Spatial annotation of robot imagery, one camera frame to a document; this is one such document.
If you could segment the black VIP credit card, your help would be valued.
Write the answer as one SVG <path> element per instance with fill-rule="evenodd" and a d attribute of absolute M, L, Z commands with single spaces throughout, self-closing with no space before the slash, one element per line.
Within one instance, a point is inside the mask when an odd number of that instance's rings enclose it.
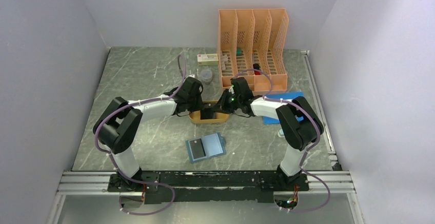
<path fill-rule="evenodd" d="M 189 145 L 193 159 L 199 159 L 206 156 L 204 145 L 200 138 L 190 140 Z"/>

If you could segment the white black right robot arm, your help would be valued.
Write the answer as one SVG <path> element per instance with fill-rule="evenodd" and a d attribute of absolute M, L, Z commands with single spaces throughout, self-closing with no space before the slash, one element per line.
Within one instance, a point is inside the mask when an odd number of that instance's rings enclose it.
<path fill-rule="evenodd" d="M 324 132 L 322 123 L 305 97 L 281 100 L 254 95 L 242 77 L 231 80 L 231 87 L 223 91 L 213 109 L 228 114 L 240 109 L 248 117 L 270 117 L 280 122 L 288 143 L 276 170 L 276 181 L 282 190 L 290 190 L 296 184 L 308 151 L 317 145 Z"/>

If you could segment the yellow oval tray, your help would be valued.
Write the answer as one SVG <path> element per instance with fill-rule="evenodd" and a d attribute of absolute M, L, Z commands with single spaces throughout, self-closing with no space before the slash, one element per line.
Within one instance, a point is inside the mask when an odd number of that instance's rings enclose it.
<path fill-rule="evenodd" d="M 193 124 L 219 124 L 229 119 L 229 114 L 214 110 L 218 101 L 203 101 L 203 108 L 189 113 L 188 117 Z"/>

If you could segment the blue leather card holder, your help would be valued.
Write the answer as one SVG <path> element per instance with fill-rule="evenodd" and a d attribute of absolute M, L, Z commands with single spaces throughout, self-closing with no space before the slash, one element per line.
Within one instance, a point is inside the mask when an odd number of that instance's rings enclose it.
<path fill-rule="evenodd" d="M 200 137 L 200 139 L 203 142 L 206 156 L 199 159 L 193 159 L 191 155 L 189 141 L 194 139 L 186 141 L 187 153 L 189 156 L 189 160 L 192 164 L 226 154 L 226 140 L 219 132 L 205 135 L 203 137 Z"/>

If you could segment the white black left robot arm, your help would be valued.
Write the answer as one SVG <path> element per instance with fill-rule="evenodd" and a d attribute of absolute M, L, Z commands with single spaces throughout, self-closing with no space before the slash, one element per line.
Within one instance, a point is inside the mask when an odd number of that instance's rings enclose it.
<path fill-rule="evenodd" d="M 109 154 L 122 185 L 135 191 L 142 184 L 142 170 L 132 143 L 139 125 L 151 119 L 198 111 L 203 107 L 203 84 L 188 76 L 182 83 L 162 95 L 139 101 L 114 98 L 94 125 L 95 146 Z"/>

